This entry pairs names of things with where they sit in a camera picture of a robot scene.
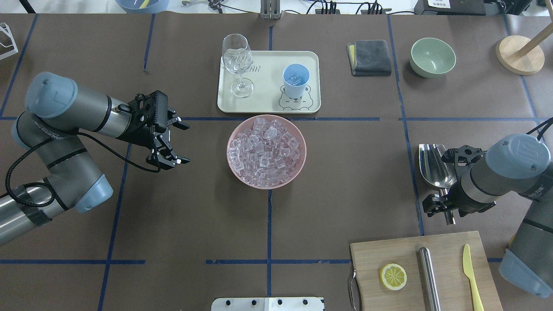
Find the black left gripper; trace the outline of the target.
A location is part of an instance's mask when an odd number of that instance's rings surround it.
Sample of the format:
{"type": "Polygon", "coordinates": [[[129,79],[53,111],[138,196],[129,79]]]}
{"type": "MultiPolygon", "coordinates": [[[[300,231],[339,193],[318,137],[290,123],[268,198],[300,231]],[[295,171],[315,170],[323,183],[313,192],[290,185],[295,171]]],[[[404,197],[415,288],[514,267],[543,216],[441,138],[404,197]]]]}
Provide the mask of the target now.
{"type": "Polygon", "coordinates": [[[180,130],[187,130],[190,126],[176,116],[174,109],[168,108],[168,97],[162,91],[138,94],[129,103],[120,104],[119,111],[130,115],[127,129],[119,140],[153,149],[146,158],[149,165],[167,171],[190,162],[189,158],[178,156],[168,143],[169,126],[180,130]]]}

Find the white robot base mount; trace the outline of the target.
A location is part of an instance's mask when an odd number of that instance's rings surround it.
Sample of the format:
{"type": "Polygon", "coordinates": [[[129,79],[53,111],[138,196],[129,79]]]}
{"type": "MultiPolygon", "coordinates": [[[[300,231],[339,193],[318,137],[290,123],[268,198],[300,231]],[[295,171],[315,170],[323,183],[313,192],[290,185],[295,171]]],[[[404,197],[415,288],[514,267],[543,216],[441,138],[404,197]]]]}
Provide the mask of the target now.
{"type": "Polygon", "coordinates": [[[217,298],[212,311],[324,311],[319,297],[217,298]]]}

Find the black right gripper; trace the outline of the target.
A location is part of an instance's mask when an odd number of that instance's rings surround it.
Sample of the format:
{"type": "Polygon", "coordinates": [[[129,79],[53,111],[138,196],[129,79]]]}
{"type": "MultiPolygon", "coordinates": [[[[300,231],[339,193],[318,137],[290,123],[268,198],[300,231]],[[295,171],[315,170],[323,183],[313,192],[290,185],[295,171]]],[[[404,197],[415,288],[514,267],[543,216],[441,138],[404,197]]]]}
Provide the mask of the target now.
{"type": "Polygon", "coordinates": [[[445,201],[445,210],[452,212],[458,210],[460,217],[464,217],[475,212],[483,213],[496,205],[495,201],[485,203],[475,201],[464,192],[461,186],[462,175],[469,173],[472,165],[483,158],[485,153],[486,151],[481,148],[473,148],[468,145],[446,149],[442,161],[454,165],[457,181],[450,187],[448,194],[442,197],[445,201]]]}

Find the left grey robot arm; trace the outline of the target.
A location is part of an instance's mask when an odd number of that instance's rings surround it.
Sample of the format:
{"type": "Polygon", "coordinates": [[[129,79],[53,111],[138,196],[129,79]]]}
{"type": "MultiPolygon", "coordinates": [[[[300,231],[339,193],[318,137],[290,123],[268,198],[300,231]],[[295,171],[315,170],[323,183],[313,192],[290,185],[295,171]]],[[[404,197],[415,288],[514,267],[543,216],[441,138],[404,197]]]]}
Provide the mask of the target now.
{"type": "Polygon", "coordinates": [[[138,94],[130,102],[78,85],[50,72],[36,75],[25,97],[26,110],[12,126],[15,141],[26,149],[6,172],[6,194],[1,197],[0,242],[6,244],[26,232],[50,223],[64,211],[81,213],[105,202],[113,189],[91,158],[80,136],[103,134],[145,147],[151,172],[189,162],[170,144],[170,126],[187,130],[168,97],[157,90],[138,94]],[[36,152],[49,175],[41,181],[13,188],[17,165],[36,152]]]}

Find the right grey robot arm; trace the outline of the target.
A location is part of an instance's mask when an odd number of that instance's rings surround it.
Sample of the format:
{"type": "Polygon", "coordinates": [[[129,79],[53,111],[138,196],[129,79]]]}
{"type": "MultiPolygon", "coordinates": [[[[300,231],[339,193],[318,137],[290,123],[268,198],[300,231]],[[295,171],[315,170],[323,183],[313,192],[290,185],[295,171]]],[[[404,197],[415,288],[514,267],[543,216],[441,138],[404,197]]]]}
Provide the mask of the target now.
{"type": "Polygon", "coordinates": [[[460,217],[483,213],[511,192],[531,201],[499,272],[506,281],[541,298],[551,296],[553,287],[553,164],[552,153],[542,142],[551,126],[548,119],[525,134],[505,136],[488,150],[419,146],[421,175],[438,191],[423,200],[429,217],[444,213],[453,224],[453,211],[460,217]]]}

